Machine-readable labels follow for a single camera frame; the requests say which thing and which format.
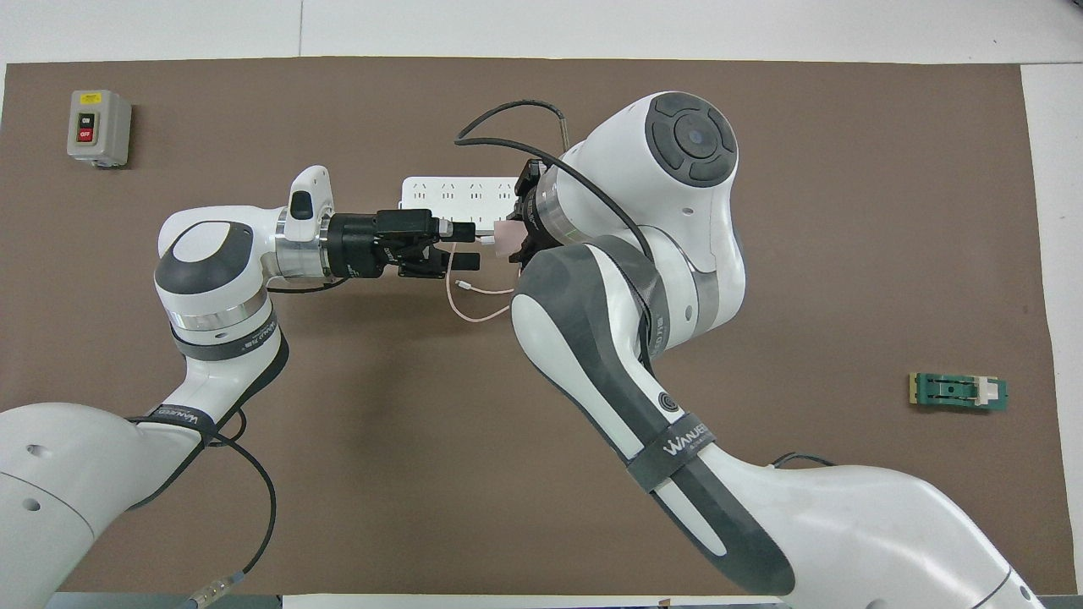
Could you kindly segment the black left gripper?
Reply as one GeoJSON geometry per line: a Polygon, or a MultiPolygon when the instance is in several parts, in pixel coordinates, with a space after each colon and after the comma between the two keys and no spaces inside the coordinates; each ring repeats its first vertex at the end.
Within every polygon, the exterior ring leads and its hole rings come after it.
{"type": "Polygon", "coordinates": [[[439,278],[438,220],[430,211],[335,213],[328,224],[328,265],[334,277],[377,278],[386,265],[400,277],[439,278]]]}

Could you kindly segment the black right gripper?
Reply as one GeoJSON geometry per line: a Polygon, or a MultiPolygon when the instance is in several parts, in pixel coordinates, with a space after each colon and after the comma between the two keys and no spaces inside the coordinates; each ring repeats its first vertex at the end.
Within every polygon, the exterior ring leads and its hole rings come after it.
{"type": "MultiPolygon", "coordinates": [[[[525,217],[527,236],[520,244],[520,249],[509,256],[509,263],[525,270],[531,258],[538,251],[558,247],[547,215],[556,203],[554,177],[542,170],[542,159],[530,159],[525,163],[514,185],[514,219],[525,217]]],[[[451,220],[430,220],[430,229],[434,239],[453,243],[473,243],[477,239],[477,225],[473,222],[454,222],[451,220]]],[[[428,252],[426,257],[402,259],[399,265],[400,277],[447,277],[448,271],[477,271],[481,258],[477,252],[452,255],[451,252],[428,252]]]]}

